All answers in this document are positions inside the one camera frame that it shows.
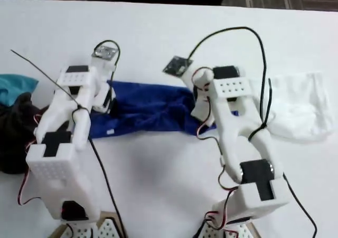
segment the wire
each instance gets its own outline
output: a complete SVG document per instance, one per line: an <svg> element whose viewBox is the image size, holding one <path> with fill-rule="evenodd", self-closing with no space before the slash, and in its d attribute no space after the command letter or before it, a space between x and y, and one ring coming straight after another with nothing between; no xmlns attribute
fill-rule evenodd
<svg viewBox="0 0 338 238"><path fill-rule="evenodd" d="M117 65L118 61L120 60L121 48L118 45L118 43L115 42L114 40L103 40L102 42L98 43L94 48L94 54L97 56L97 51L96 51L97 48L100 47L101 45L105 44L105 43L113 43L114 45L116 45L118 54L117 54L117 59L116 59L114 65Z"/></svg>
<svg viewBox="0 0 338 238"><path fill-rule="evenodd" d="M30 61L29 59L25 58L24 56L18 54L16 51L11 50L11 52L15 53L16 55L18 55L21 59L24 59L25 61L27 61L29 64L31 64L32 66L34 66L37 70L39 70L44 76L47 77L47 79L49 79L51 82L53 82L56 86L58 86L63 92L65 92L74 102L77 103L77 105L79 105L79 103L75 100L74 97L72 97L72 95L70 93L68 93L67 91L65 91L65 89L63 89L60 85L58 85L55 81L52 80L52 78L50 78L44 71L42 71L37 65L35 65L32 61Z"/></svg>
<svg viewBox="0 0 338 238"><path fill-rule="evenodd" d="M74 110L74 111L72 111L72 120L73 120L73 122L74 122L74 125L76 124L75 123L75 120L74 120L74 117L73 117L73 115L74 115L74 113L76 112L76 111L78 111L78 110L80 110L80 109L84 109L84 110L87 110L87 112L88 112L88 115L90 116L90 112L89 112L89 110L87 109L87 108L85 108L85 107L83 107L82 105L80 105L76 100L75 100L75 98L74 97L72 97L68 92L66 92L60 85L58 85L55 81L53 81L45 72L43 72L40 68L38 68L33 62L31 62L29 59L27 59L27 58L25 58L24 56L21 56L20 54L18 54L17 52L15 52L15 51L13 51L13 50L11 50L13 53L15 53L16 55L18 55L19 57L21 57L21 58L23 58L25 61L27 61L28 63L30 63L31 65L33 65L36 69L38 69L44 76L46 76L51 82L53 82L56 86L58 86L60 89L62 89L77 105L78 105L78 107L77 107L77 109L76 110ZM111 189L110 189L110 185L109 185L109 181L108 181L108 178L107 178L107 174L106 174L106 171L105 171L105 168L104 168L104 166L103 166L103 163L102 163L102 161L101 161L101 159L100 159L100 156L99 156L99 154L98 154L98 152L97 152L97 150L96 150L96 147L95 147L95 145L94 145L94 143L93 143L93 141L92 141L92 139L90 138L90 137L88 137L88 139L89 139L89 142L90 142L90 144L91 144L91 147L93 148L93 151L94 151L94 153L95 153L95 155L96 155L96 157L97 157L97 159L98 159L98 161L99 161L99 164L100 164L100 167L101 167L101 169L102 169L102 172L103 172L103 174L104 174L104 177L105 177L105 180L106 180L106 184L107 184L107 187L108 187L108 191L109 191L109 194L110 194L110 197L111 197L111 200L112 200L112 203L113 203L113 205L114 205L114 207L115 207L115 210L116 210L116 214L117 214L117 216L118 216L118 218L119 218L119 221L120 221L120 223L121 223L121 228L122 228L122 232L123 232L123 235L124 235L124 238L126 238L127 237L127 235L126 235L126 231L125 231L125 228L124 228L124 225L123 225L123 222L122 222L122 218L121 218L121 215L120 215L120 213L119 213L119 210L118 210L118 208L117 208L117 205L116 205L116 202L115 202L115 200L114 200L114 196L113 196L113 194L112 194L112 192L111 192ZM31 199L29 199L28 201L26 201L26 202L24 202L23 204L21 204L21 192L22 192L22 189L23 189L23 187L24 187L24 185L25 185L25 183L26 183L26 180L27 180L27 178L28 178L28 172L29 172L29 170L26 172L26 174L25 174L25 176L24 176L24 179L23 179L23 181L22 181L22 185L21 185L21 187L20 187L20 190L19 190L19 193L18 193L18 197L17 197L17 202L19 203L19 205L25 205L25 204L27 204L29 201L31 201L31 200L33 200L33 199L35 199L35 198L40 198L40 197L34 197L34 198L31 198Z"/></svg>
<svg viewBox="0 0 338 238"><path fill-rule="evenodd" d="M33 139L32 141L28 142L28 144L25 146L26 154L28 153L30 146L33 145L34 143L36 143L36 139Z"/></svg>
<svg viewBox="0 0 338 238"><path fill-rule="evenodd" d="M201 88L197 87L197 86L195 85L195 82L194 82L194 76L195 76L199 71L201 71L202 69L208 69L208 70L211 70L211 71L213 72L213 70L212 70L210 67L208 67L208 66L202 66L202 67L196 69L196 71L192 74L192 76L191 76L191 82L192 82L193 86L195 86L197 89L202 90L202 91L205 91L205 89L201 89Z"/></svg>
<svg viewBox="0 0 338 238"><path fill-rule="evenodd" d="M236 189L233 189L233 190L231 190L231 191L228 192L228 196L227 196L227 198L226 198L226 200L225 200L225 202L224 202L224 207L223 207L223 218L222 218L221 225L220 225L219 227L215 227L215 226L209 224L210 227L211 227L212 229L218 231L218 230L223 229L224 226L226 225L226 222L227 222L227 204L228 204L228 200L229 200L229 198L230 198L230 195L231 195L235 190L236 190Z"/></svg>
<svg viewBox="0 0 338 238"><path fill-rule="evenodd" d="M205 126L205 124L206 124L206 122L208 121L208 119L209 119L209 117L210 117L210 114L211 114L211 104L210 104L210 98L209 98L209 97L207 97L207 101L208 101L208 104L209 104L208 115L207 115L206 119L205 119L205 120L201 123L201 125L198 127L198 129L197 129L197 131L196 131L196 137L197 137L197 139L199 139L199 140L214 139L214 140L216 141L216 143L217 143L217 146L218 146L218 149L219 149L221 155L223 155L221 146L220 146L220 144L219 144L219 142L218 142L218 140L217 140L216 137L214 137L214 136L208 136L208 137L205 137L205 138L201 138L201 137L200 137L200 130Z"/></svg>
<svg viewBox="0 0 338 238"><path fill-rule="evenodd" d="M261 88L261 92L260 92L260 104L259 104L259 114L261 117L261 120L263 121L263 100L264 100L264 89L265 89L265 77L266 77L266 58L265 58L265 51L264 51L264 46L263 46L263 42L260 38L260 36L258 35L258 33L256 31L254 31L253 29L246 27L246 26L240 26L240 27L232 27L232 28L224 28L221 30L218 30L216 32L213 32L211 34L209 34L208 36L206 36L205 38L203 38L196 46L195 48L191 51L191 53L189 54L188 58L186 59L186 67L188 67L187 62L191 59L192 55L196 52L196 50L198 49L198 47L207 39L209 39L210 37L217 35L219 33L222 32L226 32L226 31L234 31L234 30L248 30L251 33L253 33L256 38L258 39L259 42L259 46L261 49L261 53L262 53L262 59L263 59L263 74L262 74L262 88Z"/></svg>
<svg viewBox="0 0 338 238"><path fill-rule="evenodd" d="M228 233L234 233L234 234L236 234L236 238L239 238L239 233L237 232L237 231L235 231L235 230L229 230L229 229L224 229L225 230L225 232L224 232L224 237L225 238L227 238L227 232Z"/></svg>
<svg viewBox="0 0 338 238"><path fill-rule="evenodd" d="M118 210L118 208L117 208L117 205L116 205L114 196L113 196L113 194L112 194L112 192L111 192L111 188L110 188L110 185L109 185L109 180L108 180L108 176L107 176L106 170L105 170L105 168L104 168L104 165L103 165L103 163L102 163L102 161L101 161L101 158L100 158L100 156L99 156L99 154L98 154L98 152L97 152L97 149L96 149L96 147L95 147L95 145L94 145L92 139L91 139L90 137L88 137L88 139L89 139L89 142L90 142L90 144L91 144L91 147L93 148L93 151L94 151L94 153L95 153L95 155L96 155L96 158L97 158L97 160L99 161L99 164L100 164L101 169L102 169L102 173L104 174L104 177L105 177L105 180L106 180L106 184L107 184L107 187L108 187L108 191L109 191L109 194L110 194L111 201L112 201L112 203L113 203L113 205L114 205L114 207L115 207L117 217L119 218L120 223L121 223L121 229L122 229L123 237L124 237L124 238L127 238L126 230L125 230L125 227L124 227L124 225L123 225L123 222L122 222L122 218L121 218L120 212L119 212L119 210Z"/></svg>
<svg viewBox="0 0 338 238"><path fill-rule="evenodd" d="M308 219L311 221L311 223L312 223L312 225L313 225L313 227L315 229L312 238L315 238L316 235L317 235L317 225L316 225L315 221L312 219L312 217L309 215L309 213L307 212L307 210L304 208L304 206L299 201L299 199L296 196L294 190L292 189L292 187L291 187L291 185L290 185L290 183L289 183L289 181L288 181L285 173L283 173L283 177L284 177L284 180L286 181L287 186L289 187L289 190L290 190L292 196L294 197L295 201L297 202L297 204L299 205L299 207L302 209L302 211L305 213L305 215L308 217Z"/></svg>
<svg viewBox="0 0 338 238"><path fill-rule="evenodd" d="M207 221L211 221L212 219L204 219L202 224L200 225L199 229L197 230L197 232L192 236L192 238L198 238L204 225L206 224Z"/></svg>
<svg viewBox="0 0 338 238"><path fill-rule="evenodd" d="M222 175L224 174L225 170L226 170L226 166L224 165L224 166L223 166L222 172L221 172L221 173L219 174L219 176L218 176L218 184L221 186L222 189L224 189L224 190L226 190L226 191L232 191L233 189L238 189L238 186L228 188L228 187L224 187L224 186L222 185L222 183L221 183L221 177L222 177Z"/></svg>
<svg viewBox="0 0 338 238"><path fill-rule="evenodd" d="M218 211L208 211L205 213L204 218L206 218L209 214L218 214Z"/></svg>
<svg viewBox="0 0 338 238"><path fill-rule="evenodd" d="M66 225L69 227L70 231L72 232L72 235L70 236L70 238L74 237L74 230L72 228L72 226L69 223L66 223Z"/></svg>
<svg viewBox="0 0 338 238"><path fill-rule="evenodd" d="M95 55L97 55L97 51L96 51L97 48L100 47L101 45L105 44L105 43L113 43L114 45L116 45L117 51L118 51L117 59L116 59L116 61L115 61L115 63L114 63L115 71L112 72L111 75L110 75L110 83L109 83L109 84L112 84L112 79L113 79L114 74L115 74L115 72L116 72L117 64L118 64L118 62L119 62L119 60L120 60L121 48L120 48L120 46L118 45L118 43L115 42L114 40L104 40L104 41L98 43L98 44L95 46L95 48L94 48L94 54L95 54ZM108 94L109 94L109 100L110 100L110 101L112 100L112 91L111 91L111 89L112 89L112 87L110 87L109 92L108 92Z"/></svg>
<svg viewBox="0 0 338 238"><path fill-rule="evenodd" d="M35 114L35 115L33 116L33 120L34 120L34 122L36 123L36 125L39 124L41 117L42 117L41 114Z"/></svg>
<svg viewBox="0 0 338 238"><path fill-rule="evenodd" d="M28 202L32 201L33 199L41 199L40 197L32 197L30 199L28 199L27 201L25 201L24 203L21 203L21 196L22 196L22 191L26 185L26 181L28 180L28 176L29 176L29 168L27 168L27 171L25 172L25 175L23 177L23 180L22 180L22 183L21 183L21 186L20 186L20 189L19 189L19 193L17 194L17 203L19 205L25 205L27 204Z"/></svg>
<svg viewBox="0 0 338 238"><path fill-rule="evenodd" d="M273 89L271 86L271 79L268 79L269 81L269 100L268 100L268 107L266 110L266 115L265 115L265 119L264 122L256 129L254 130L248 137L248 141L251 141L251 139L253 138L253 136L258 133L259 131L265 129L267 127L267 122L268 122L268 118L269 118L269 114L270 114L270 108L271 108L271 103L273 100Z"/></svg>
<svg viewBox="0 0 338 238"><path fill-rule="evenodd" d="M187 62L191 59L192 55L196 52L196 50L198 49L198 47L207 39L209 39L210 37L214 36L214 35L217 35L219 33L222 33L222 32L226 32L226 31L233 31L233 30L248 30L250 31L251 33L253 33L256 38L258 39L258 42L259 42L259 45L260 45L260 48L261 48L261 53L262 53L262 60L263 60L263 73L262 73L262 84L261 84L261 91L260 91L260 101L259 101L259 115L260 115L260 118L262 120L262 124L259 128L257 128L255 131L253 131L249 137L248 137L248 140L251 141L251 139L253 138L253 136L259 132L260 130L264 129L267 127L267 121L268 121L268 117L269 117L269 113L270 113L270 108L271 108L271 103L272 103L272 94L273 94L273 91L272 91L272 87L271 87L271 80L268 79L268 83L269 83L269 100L268 100L268 106L267 106L267 111L266 111L266 116L265 118L263 119L263 102L264 102L264 91L265 91L265 78L266 78L266 71L267 71L267 63L266 63L266 57L265 57L265 50L264 50L264 46L263 46L263 42L260 38L260 36L258 35L258 33L256 31L254 31L253 29L249 28L249 27L245 27L245 26L241 26L241 27L232 27L232 28L224 28L222 30L218 30L216 32L213 32L211 34L209 34L208 36L206 36L205 38L203 38L196 46L195 48L192 50L192 52L189 54L188 58L186 59L186 67L188 67L188 64ZM198 128L197 130L197 133L196 133L196 136L197 138L201 139L201 140L205 140L205 139L208 139L208 138L213 138L216 140L217 142L217 145L220 149L220 152L221 152L221 155L222 155L222 151L221 151L221 148L220 148L220 145L219 145L219 142L218 140L215 138L215 137L206 137L206 138L200 138L199 137L199 131L201 130L201 128L205 125L206 121L208 120L209 116L210 116L210 113L211 113L211 105L210 105L210 100L208 99L208 103L209 103L209 113L208 113L208 116L206 118L205 121L203 121L202 125ZM224 173L224 170L225 170L225 166L223 167L223 171L221 172L220 176L219 176L219 180L220 180L220 177L221 175ZM314 220L311 218L311 216L308 214L308 212L306 211L306 209L302 206L301 202L299 201L299 199L297 198L296 194L294 193L289 181L287 180L287 177L285 174L283 174L283 177L290 189L290 192L291 194L293 195L294 199L296 200L297 204L300 206L300 208L303 210L303 212L305 213L305 215L308 217L308 219L311 221L311 223L313 224L314 226L314 234L313 234L313 238L316 237L316 234L317 234L317 225L316 223L314 222Z"/></svg>

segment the black wire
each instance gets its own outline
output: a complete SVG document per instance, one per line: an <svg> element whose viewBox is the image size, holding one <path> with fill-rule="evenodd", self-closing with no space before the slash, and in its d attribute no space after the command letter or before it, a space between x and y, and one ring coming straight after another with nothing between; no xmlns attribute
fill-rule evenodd
<svg viewBox="0 0 338 238"><path fill-rule="evenodd" d="M226 201L224 202L224 207L223 207L223 218L225 218L225 215L226 215L226 209L227 209L227 204L228 204L228 201L229 201L229 198L230 198L230 195L236 190L237 188L234 188L232 190L230 190L228 192L228 195L227 195L227 198L226 198ZM212 229L216 230L216 231L219 231L221 230L224 226L222 226L222 223L219 227L214 227L212 225L209 225Z"/></svg>
<svg viewBox="0 0 338 238"><path fill-rule="evenodd" d="M225 172L225 170L226 170L226 166L224 165L223 166L223 169L222 169L222 171L221 171L221 173L219 174L219 176L218 176L218 184L221 186L221 188L222 189L224 189L225 191L231 191L231 190L233 190L233 189L238 189L238 186L235 186L235 187L232 187L232 188L227 188L227 187L225 187L225 186L223 186L222 185L222 183L221 183L221 177L222 177L222 175L224 174L224 172Z"/></svg>
<svg viewBox="0 0 338 238"><path fill-rule="evenodd" d="M96 55L96 50L97 50L97 48L100 47L101 45L105 44L105 43L113 43L113 44L116 45L116 47L117 47L118 54L117 54L117 59L116 59L116 61L115 61L115 63L114 63L114 65L115 65L115 71L116 71L116 69L117 69L117 63L119 62L119 60L120 60L120 55L121 55L121 48L120 48L120 46L118 45L117 42L115 42L114 40L103 40L102 42L98 43L98 44L95 46L95 48L94 48L94 54ZM113 77L114 77L115 71L112 72L111 75L110 75L110 84L112 84L112 79L113 79ZM112 91L111 91L111 87L110 87L110 89L109 89L108 94L109 94L109 101L111 102L111 99L112 99Z"/></svg>
<svg viewBox="0 0 338 238"><path fill-rule="evenodd" d="M209 119L210 114L211 114L211 103L210 103L210 98L209 98L209 97L206 97L206 98L207 98L208 104L209 104L209 111L208 111L208 116L206 117L206 120L205 120L203 123L205 123L205 122ZM205 138L200 138L199 135L197 135L197 139L199 139L199 140L214 139L214 140L216 141L216 143L217 143L217 147L218 147L218 149L219 149L221 155L223 155L222 149L221 149L221 146L220 146L220 143L218 142L218 140L217 140L216 137L214 137L214 136L208 136L208 137L205 137Z"/></svg>
<svg viewBox="0 0 338 238"><path fill-rule="evenodd" d="M84 109L84 110L86 110L87 112L88 112L88 115L90 116L90 112L89 112L89 110L87 109L87 108L85 108L85 107L83 107L82 105L80 105L76 100L75 100L75 98L74 97L72 97L68 92L66 92L60 85L58 85L55 81L53 81L45 72L43 72L39 67L37 67L33 62L31 62L29 59L27 59L27 58L25 58L24 56L21 56L20 54L18 54L17 52L15 52L15 51L13 51L13 50L11 50L13 53L15 53L16 55L18 55L19 57L21 57L22 59L24 59L25 61L27 61L28 63L30 63L32 66L34 66L36 69L38 69L44 76L46 76L51 82L53 82L56 86L58 86L60 89L62 89L74 102L76 102L77 103L77 105L78 105L78 107L77 107L77 109L76 110L74 110L74 111L72 111L72 114L71 114L71 116L72 116L72 120L73 120L73 123L74 123L74 125L76 124L75 123L75 120L74 120L74 113L76 112L76 111L78 111L78 110L81 110L81 109ZM101 161L101 159L100 159L100 156L99 156L99 154L98 154L98 152L97 152L97 150L96 150L96 147L95 147L95 145L94 145L94 143L93 143L93 141L92 141L92 139L90 138L90 137L88 137L88 139L89 139L89 142L90 142L90 144L91 144L91 147L93 148L93 151L94 151L94 153L95 153L95 155L96 155L96 157L97 157L97 159L98 159L98 161L99 161L99 164L100 164L100 167L101 167L101 169L102 169L102 172L103 172L103 174L104 174L104 177L105 177L105 180L106 180L106 184L107 184L107 187L108 187L108 191L109 191L109 194L110 194L110 197L111 197L111 201L112 201L112 203L113 203L113 205L114 205L114 207L115 207L115 210L116 210L116 214L117 214L117 216L118 216L118 218L119 218L119 221L120 221L120 223L121 223L121 228L122 228L122 232L123 232L123 236L124 236L124 238L126 238L127 237L127 235L126 235L126 231L125 231L125 228L124 228L124 225L123 225L123 222L122 222L122 218L121 218L121 215L120 215L120 212L119 212L119 210L118 210L118 208L117 208L117 205L116 205L116 202L115 202L115 200L114 200L114 196L112 195L112 192L111 192L111 189L110 189L110 185L109 185L109 181L108 181L108 178L107 178L107 174L106 174L106 171L105 171L105 168L104 168L104 166L103 166L103 163L102 163L102 161ZM73 237L73 235L74 235L74 232L73 232L73 229L72 229L72 227L67 223L67 226L70 228L70 230L72 231L72 237Z"/></svg>
<svg viewBox="0 0 338 238"><path fill-rule="evenodd" d="M101 45L105 44L105 43L113 43L114 45L116 45L118 54L117 54L117 59L116 59L114 65L117 65L118 61L120 60L121 48L120 48L120 46L118 45L118 43L115 42L114 40L103 40L102 42L98 43L98 44L95 46L95 48L94 48L94 54L96 55L96 49L97 49L98 47L100 47Z"/></svg>
<svg viewBox="0 0 338 238"><path fill-rule="evenodd" d="M270 108L271 108L271 103L273 100L273 89L271 86L271 79L268 79L269 81L269 100L268 100L268 107L266 109L266 115L265 115L265 119L264 122L256 129L254 130L248 137L248 141L251 141L251 139L253 138L253 136L258 133L259 131L265 129L267 127L267 122L268 122L268 118L269 118L269 114L270 114Z"/></svg>
<svg viewBox="0 0 338 238"><path fill-rule="evenodd" d="M29 59L25 58L24 56L18 54L16 51L11 50L11 52L15 53L16 55L18 55L21 59L24 59L25 61L27 61L29 64L31 64L32 66L34 66L37 70L39 70L44 76L47 77L47 79L49 79L51 82L53 82L56 86L58 86L63 92L65 92L74 102L76 102L78 105L79 103L75 100L74 97L72 97L72 95L70 93L68 93L67 91L65 91L64 88L62 88L60 85L58 85L52 78L50 78L44 71L42 71L42 69L40 69L37 65L35 65L32 61L30 61Z"/></svg>
<svg viewBox="0 0 338 238"><path fill-rule="evenodd" d="M192 238L198 238L199 235L201 234L201 231L204 227L204 225L206 224L207 221L211 221L212 219L208 218L208 219L204 219L202 224L200 225L199 229L197 230L197 232L192 236Z"/></svg>
<svg viewBox="0 0 338 238"><path fill-rule="evenodd" d="M95 145L94 145L92 139L91 139L90 137L88 137L88 140L89 140L89 142L90 142L91 147L93 148L93 151L94 151L94 153L95 153L95 155L96 155L97 160L99 161L99 164L100 164L101 169L102 169L102 173L104 174L104 177L105 177L105 180L106 180L106 184L107 184L107 187L108 187L108 191L109 191L109 195L110 195L112 204L113 204L114 207L115 207L117 217L119 218L120 223L121 223L121 229L122 229L123 237L124 237L124 238L127 238L126 230L125 230L125 227L124 227L124 225L123 225L123 222L122 222L122 218L121 218L120 212L119 212L119 210L118 210L118 208L117 208L117 205L116 205L114 196L113 196L113 194L112 194L112 192L111 192L111 188L110 188L110 185L109 185L109 180L108 180L108 176L107 176L106 170L105 170L105 168L104 168L104 165L103 165L103 163L102 163L102 161L101 161L101 158L100 158L100 156L99 156L99 154L98 154L98 152L97 152L97 149L96 149L96 147L95 147Z"/></svg>
<svg viewBox="0 0 338 238"><path fill-rule="evenodd" d="M289 181L288 181L288 179L287 179L285 173L283 173L283 177L284 177L284 180L286 181L287 186L289 187L289 190L290 190L292 196L294 197L295 201L297 202L297 204L299 205L299 207L303 210L303 212L304 212L305 215L308 217L308 219L311 221L311 223L312 223L312 225L313 225L313 227L314 227L314 229L315 229L312 238L315 238L316 235L317 235L317 225L316 225L315 221L312 219L312 217L309 215L309 213L306 211L306 209L304 208L304 206L303 206L303 205L301 204L301 202L299 201L299 199L298 199L298 197L296 196L294 190L292 189L292 187L291 187L291 185L290 185L290 183L289 183Z"/></svg>
<svg viewBox="0 0 338 238"><path fill-rule="evenodd" d="M269 113L270 113L270 108L271 108L271 103L272 103L272 87L271 87L271 80L268 79L268 82L269 82L269 100L268 100L268 107L267 107L267 112L266 112L266 116L263 120L263 102L264 102L264 90L265 90L265 78L266 78L266 70L267 70L267 64L266 64L266 58L265 58L265 51L264 51L264 46L263 46L263 42L260 38L260 36L258 35L257 32L255 32L253 29L249 28L249 27L245 27L245 26L241 26L241 27L232 27L232 28L224 28L222 30L218 30L216 32L213 32L211 34L209 34L208 36L206 36L205 38L203 38L196 46L195 48L192 50L192 52L189 54L188 58L186 59L186 67L187 67L187 62L191 59L192 55L195 53L195 51L197 50L197 48L205 41L207 40L208 38L214 36L214 35L217 35L219 33L222 33L222 32L226 32L226 31L233 31L233 30L248 30L250 32L252 32L256 38L258 39L258 42L259 42L259 45L260 45L260 48L261 48L261 52L262 52L262 59L263 59L263 74L262 74L262 84L261 84L261 92L260 92L260 101L259 101L259 115L260 115L260 118L262 120L262 124L259 128L257 128L255 131L253 131L250 136L248 137L248 140L250 141L253 136L259 132L260 130L264 129L267 127L267 121L268 121L268 117L269 117ZM211 106L210 106L210 101L209 101L209 112L211 112ZM215 137L206 137L206 138L200 138L201 140L204 140L204 139L209 139L209 138L213 138L216 140L217 142L217 145L218 147L220 148L220 145L219 145L219 142L218 140L215 138ZM308 212L306 211L306 209L302 206L302 204L300 203L299 199L297 198L296 194L294 193L292 187L290 186L290 183L289 181L287 180L286 178L286 175L283 174L283 177L290 189L290 192L291 194L293 195L295 201L297 202L297 204L300 206L300 208L303 210L303 212L305 213L305 215L308 217L308 219L311 221L311 223L313 224L314 226L314 234L313 234L313 238L316 237L316 234L317 234L317 225L316 223L314 222L314 220L311 218L311 216L308 214Z"/></svg>
<svg viewBox="0 0 338 238"><path fill-rule="evenodd" d="M186 59L186 67L187 67L187 62L190 60L190 58L192 57L192 55L195 53L195 51L197 50L197 48L208 38L217 35L219 33L222 32L226 32L226 31L234 31L234 30L248 30L251 33L253 33L256 38L258 39L259 45L260 45L260 49L262 52L262 58L263 58L263 74L262 74L262 88L261 88L261 92L260 92L260 104L259 104L259 115L261 120L263 121L263 100L264 100L264 89L265 89L265 77L266 77L266 58L265 58L265 51L264 51L264 46L263 46L263 42L260 38L260 36L258 35L258 33L256 31L254 31L253 29L246 27L246 26L240 26L240 27L232 27L232 28L224 28L221 29L219 31L213 32L211 34L209 34L208 36L206 36L205 38L203 38L196 46L195 48L192 50L192 52L189 54L188 58Z"/></svg>
<svg viewBox="0 0 338 238"><path fill-rule="evenodd" d="M70 238L73 238L74 237L74 230L73 230L73 228L68 223L66 223L66 225L69 227L70 231L72 232L72 236Z"/></svg>

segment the table surface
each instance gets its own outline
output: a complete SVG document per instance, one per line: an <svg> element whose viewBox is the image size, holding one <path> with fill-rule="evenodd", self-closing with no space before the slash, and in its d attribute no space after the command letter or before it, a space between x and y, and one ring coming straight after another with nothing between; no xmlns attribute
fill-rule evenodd
<svg viewBox="0 0 338 238"><path fill-rule="evenodd" d="M48 104L54 86L10 49L27 56L52 78L71 64L88 64L93 47L114 39L122 49L115 79L183 86L162 72L174 55L187 56L205 35L225 27L249 26L261 36L268 75L322 71L338 114L338 13L210 6L105 2L0 1L1 73L39 79L32 97ZM251 33L214 37L194 55L197 65L236 65L260 77L262 61ZM95 140L130 237L192 237L203 213L226 197L217 184L221 171L214 141L180 132L138 132ZM338 134L309 145L275 138L286 174L318 225L317 237L335 232ZM243 159L254 155L238 142ZM114 210L90 147L83 164L99 191L103 210ZM40 201L17 206L22 175L0 174L0 230L3 237L47 237L58 225ZM224 175L225 184L230 184ZM34 194L30 180L23 195ZM262 237L312 237L313 227L295 202L255 221Z"/></svg>

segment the small label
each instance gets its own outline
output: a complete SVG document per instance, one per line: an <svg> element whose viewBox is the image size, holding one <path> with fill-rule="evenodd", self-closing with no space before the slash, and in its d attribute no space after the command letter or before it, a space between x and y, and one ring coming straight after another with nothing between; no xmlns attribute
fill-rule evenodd
<svg viewBox="0 0 338 238"><path fill-rule="evenodd" d="M115 133L115 130L114 129L110 129L107 131L107 135L112 135Z"/></svg>

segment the blue towel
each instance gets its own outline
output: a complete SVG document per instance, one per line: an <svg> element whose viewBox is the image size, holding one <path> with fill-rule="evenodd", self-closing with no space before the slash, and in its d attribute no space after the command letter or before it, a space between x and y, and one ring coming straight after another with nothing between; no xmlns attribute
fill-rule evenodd
<svg viewBox="0 0 338 238"><path fill-rule="evenodd" d="M19 95L33 93L37 83L36 79L19 74L0 74L0 103L12 106Z"/></svg>
<svg viewBox="0 0 338 238"><path fill-rule="evenodd" d="M114 81L116 102L110 115L91 114L92 138L136 131L182 131L196 135L201 122L190 113L195 101L187 88Z"/></svg>

